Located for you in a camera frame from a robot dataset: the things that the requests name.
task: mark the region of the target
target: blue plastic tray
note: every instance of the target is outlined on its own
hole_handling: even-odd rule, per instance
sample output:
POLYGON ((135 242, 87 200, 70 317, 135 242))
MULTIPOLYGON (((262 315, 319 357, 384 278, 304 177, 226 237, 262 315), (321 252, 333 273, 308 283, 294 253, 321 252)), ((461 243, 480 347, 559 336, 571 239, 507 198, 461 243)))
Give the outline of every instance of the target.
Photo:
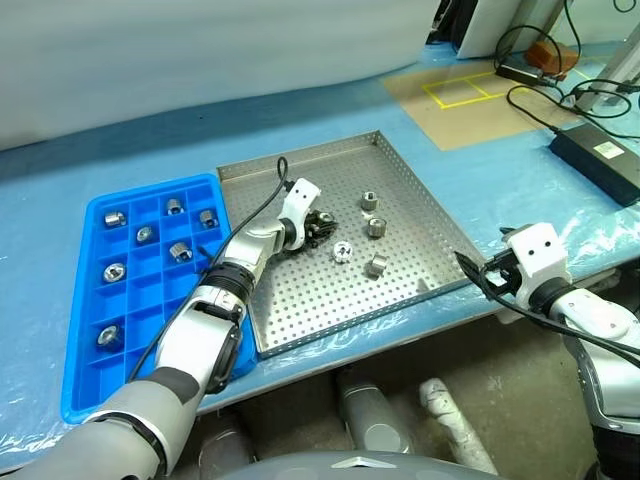
MULTIPOLYGON (((61 413, 68 423, 80 423, 125 383, 145 347, 180 306, 207 266, 197 251, 204 246, 215 253, 230 233, 218 179, 209 174, 98 197, 87 207, 73 307, 67 357, 62 382, 61 413), (166 203, 177 198, 184 213, 168 215, 166 203), (199 220, 202 210, 213 210, 218 226, 206 229, 199 220), (127 224, 108 228, 107 212, 125 214, 127 224), (155 235, 139 245, 136 232, 150 226, 155 235), (191 261, 177 264, 169 247, 183 241, 193 251, 191 261), (102 278, 107 265, 126 265, 126 276, 117 283, 102 278), (109 325, 123 330, 124 344, 109 352, 97 346, 98 334, 109 325)), ((251 322, 242 324, 242 342, 233 377, 251 371, 257 353, 251 322)), ((139 376, 151 372, 155 350, 139 376)))

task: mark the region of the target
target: metal tray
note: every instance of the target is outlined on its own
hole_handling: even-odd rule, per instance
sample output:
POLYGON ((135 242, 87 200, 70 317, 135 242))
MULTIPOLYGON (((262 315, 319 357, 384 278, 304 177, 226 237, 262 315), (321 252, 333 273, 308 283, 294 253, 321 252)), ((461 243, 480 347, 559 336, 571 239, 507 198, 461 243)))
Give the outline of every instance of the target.
MULTIPOLYGON (((480 258, 479 252, 379 131, 219 167, 233 226, 273 190, 280 155, 289 161, 290 178, 304 177, 322 189, 316 206, 333 213, 340 225, 317 249, 278 255, 267 266, 250 306, 261 356, 467 283, 453 251, 472 258, 480 258), (359 206, 362 193, 369 190, 379 198, 373 215, 359 206), (383 238, 368 237, 371 216, 387 221, 383 238), (349 263, 332 259, 338 240, 353 245, 349 263), (389 257, 378 280, 365 273, 375 253, 389 257)), ((284 195, 261 216, 276 216, 284 195)))

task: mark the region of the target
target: blue table surface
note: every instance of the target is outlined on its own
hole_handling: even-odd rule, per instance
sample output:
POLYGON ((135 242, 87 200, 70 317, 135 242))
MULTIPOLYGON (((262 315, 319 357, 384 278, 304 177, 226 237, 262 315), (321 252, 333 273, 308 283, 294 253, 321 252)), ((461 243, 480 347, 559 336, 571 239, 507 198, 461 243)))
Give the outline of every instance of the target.
MULTIPOLYGON (((391 74, 453 63, 450 46, 433 46, 391 74)), ((556 227, 576 277, 640 255, 640 207, 621 208, 555 157, 549 132, 442 152, 381 78, 187 108, 0 152, 0 470, 32 460, 71 428, 60 418, 60 386, 83 217, 98 195, 379 129, 486 256, 502 248, 499 226, 540 221, 556 227)), ((637 134, 640 113, 610 125, 637 134)), ((494 309, 476 288, 461 288, 262 361, 202 408, 494 309)))

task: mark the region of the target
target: orange object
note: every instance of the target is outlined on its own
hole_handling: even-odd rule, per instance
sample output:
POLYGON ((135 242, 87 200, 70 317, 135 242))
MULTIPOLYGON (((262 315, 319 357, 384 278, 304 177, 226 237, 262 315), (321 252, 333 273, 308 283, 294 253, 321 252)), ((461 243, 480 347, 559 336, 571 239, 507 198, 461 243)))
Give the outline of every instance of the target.
MULTIPOLYGON (((560 49, 560 55, 562 55, 562 73, 558 75, 560 80, 564 80, 567 76, 567 72, 576 66, 578 63, 578 52, 570 49, 562 43, 558 43, 560 49)), ((559 73, 558 52, 556 47, 549 42, 536 42, 529 50, 524 54, 524 58, 527 63, 532 67, 538 67, 544 73, 549 75, 556 75, 559 73)))

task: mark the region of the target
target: metal nut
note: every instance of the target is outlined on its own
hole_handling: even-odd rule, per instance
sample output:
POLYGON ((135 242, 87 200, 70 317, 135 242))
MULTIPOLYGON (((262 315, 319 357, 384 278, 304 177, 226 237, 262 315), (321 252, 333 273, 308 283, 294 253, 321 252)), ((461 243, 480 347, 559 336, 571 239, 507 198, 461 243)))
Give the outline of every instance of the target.
POLYGON ((381 218, 370 219, 368 231, 371 238, 384 237, 384 234, 387 233, 387 221, 381 218))
POLYGON ((376 195, 376 192, 364 192, 360 200, 360 206, 367 212, 378 208, 378 195, 376 195))
POLYGON ((176 261, 176 263, 188 262, 193 258, 193 252, 187 247, 184 242, 174 243, 169 249, 169 253, 176 261))
POLYGON ((109 227, 121 227, 127 224, 127 217, 122 212, 108 212, 104 215, 104 224, 109 227))
POLYGON ((147 243, 153 238, 153 228, 146 226, 141 227, 136 232, 136 242, 147 243))
POLYGON ((330 222, 333 222, 335 220, 333 218, 333 215, 331 215, 329 212, 320 212, 318 214, 318 219, 321 220, 324 223, 330 223, 330 222))
POLYGON ((118 325, 109 325, 100 332, 96 344, 99 348, 117 352, 124 346, 123 336, 122 328, 118 325))
POLYGON ((333 259, 337 263, 345 263, 351 260, 353 247, 349 242, 341 240, 333 246, 333 259))
POLYGON ((127 273, 124 263, 112 263, 102 272, 102 278, 107 283, 119 282, 127 273))
POLYGON ((177 198, 170 198, 167 200, 167 215, 178 215, 184 212, 182 203, 177 198))
POLYGON ((204 228, 215 228, 218 226, 218 219, 213 216, 211 210, 203 210, 200 212, 200 223, 204 228))
POLYGON ((371 261, 367 263, 367 273, 376 279, 380 277, 387 268, 389 257, 375 254, 371 261))

